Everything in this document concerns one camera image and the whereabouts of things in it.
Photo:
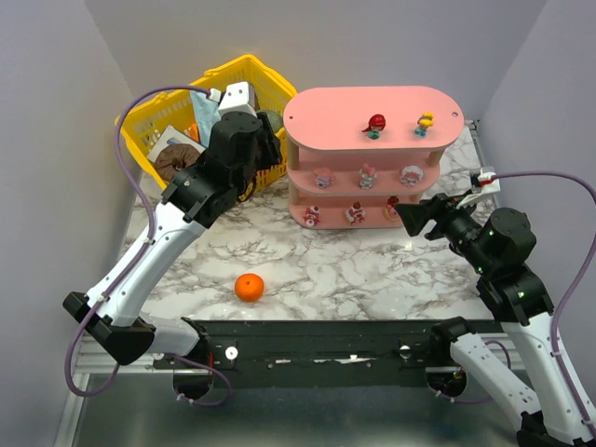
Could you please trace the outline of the pink bear donut toy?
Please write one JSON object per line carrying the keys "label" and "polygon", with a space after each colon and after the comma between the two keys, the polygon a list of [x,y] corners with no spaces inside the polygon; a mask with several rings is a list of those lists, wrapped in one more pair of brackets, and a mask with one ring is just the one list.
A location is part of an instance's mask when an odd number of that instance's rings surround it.
{"label": "pink bear donut toy", "polygon": [[399,203],[400,199],[397,196],[390,196],[386,201],[384,215],[391,222],[396,222],[400,219],[400,216],[395,209]]}

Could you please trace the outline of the white ring pink figure toy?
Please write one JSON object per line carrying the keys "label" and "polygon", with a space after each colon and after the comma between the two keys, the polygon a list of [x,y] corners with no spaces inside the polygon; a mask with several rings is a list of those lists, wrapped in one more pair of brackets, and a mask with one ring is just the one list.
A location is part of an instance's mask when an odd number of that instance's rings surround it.
{"label": "white ring pink figure toy", "polygon": [[421,167],[411,165],[400,172],[400,182],[407,187],[414,187],[424,180],[425,173]]}

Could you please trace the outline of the pink round planet toy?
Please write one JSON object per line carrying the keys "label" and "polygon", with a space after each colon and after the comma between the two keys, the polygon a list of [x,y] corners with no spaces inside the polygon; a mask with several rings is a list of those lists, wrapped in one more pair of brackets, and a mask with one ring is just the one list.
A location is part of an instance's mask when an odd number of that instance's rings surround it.
{"label": "pink round planet toy", "polygon": [[313,171],[316,186],[325,189],[336,181],[336,176],[329,168],[318,168]]}

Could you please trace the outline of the small yellow minion toy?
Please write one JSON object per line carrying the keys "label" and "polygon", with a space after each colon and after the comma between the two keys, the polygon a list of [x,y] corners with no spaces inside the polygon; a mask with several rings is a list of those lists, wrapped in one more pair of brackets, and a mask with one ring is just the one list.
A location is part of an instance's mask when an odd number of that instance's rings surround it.
{"label": "small yellow minion toy", "polygon": [[434,125],[434,114],[431,112],[422,113],[416,123],[414,135],[418,138],[425,138],[427,131]]}

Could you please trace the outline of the red strawberry figure toy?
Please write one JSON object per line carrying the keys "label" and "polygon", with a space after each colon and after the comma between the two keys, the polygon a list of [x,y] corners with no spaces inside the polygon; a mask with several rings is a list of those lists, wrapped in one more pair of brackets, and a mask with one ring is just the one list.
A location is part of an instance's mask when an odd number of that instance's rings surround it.
{"label": "red strawberry figure toy", "polygon": [[362,133],[371,140],[378,140],[385,127],[386,118],[381,114],[375,114],[370,117],[367,127]]}

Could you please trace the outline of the pink bear strawberry toy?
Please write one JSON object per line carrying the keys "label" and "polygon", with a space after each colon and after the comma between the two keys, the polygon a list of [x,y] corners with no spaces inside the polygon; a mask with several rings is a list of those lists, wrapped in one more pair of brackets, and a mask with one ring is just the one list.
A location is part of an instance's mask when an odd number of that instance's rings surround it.
{"label": "pink bear strawberry toy", "polygon": [[320,223],[320,209],[318,206],[309,206],[305,209],[304,224],[308,228],[317,226]]}

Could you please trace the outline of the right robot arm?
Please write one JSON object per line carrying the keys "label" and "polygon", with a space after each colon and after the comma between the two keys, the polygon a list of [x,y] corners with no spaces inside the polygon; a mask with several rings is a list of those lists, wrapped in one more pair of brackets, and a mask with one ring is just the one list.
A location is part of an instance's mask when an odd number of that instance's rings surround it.
{"label": "right robot arm", "polygon": [[471,374],[499,405],[516,430],[520,446],[592,446],[595,407],[567,358],[560,334],[553,329],[554,306],[543,281],[525,263],[536,238],[527,216],[500,208],[485,224],[477,223],[461,197],[439,194],[418,204],[396,205],[409,236],[446,238],[450,249],[476,271],[476,289],[515,346],[531,381],[522,382],[486,347],[464,318],[435,325],[437,349]]}

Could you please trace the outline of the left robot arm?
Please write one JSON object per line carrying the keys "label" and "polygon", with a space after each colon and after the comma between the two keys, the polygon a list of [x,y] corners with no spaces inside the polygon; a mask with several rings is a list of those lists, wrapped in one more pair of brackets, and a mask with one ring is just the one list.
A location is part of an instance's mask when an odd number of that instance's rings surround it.
{"label": "left robot arm", "polygon": [[195,324],[151,320],[142,316],[142,306],[183,251],[237,204],[256,172],[280,160],[280,141],[265,113],[226,113],[196,163],[163,191],[152,221],[129,250],[88,291],[70,292],[64,309],[119,365],[144,354],[192,352],[200,339]]}

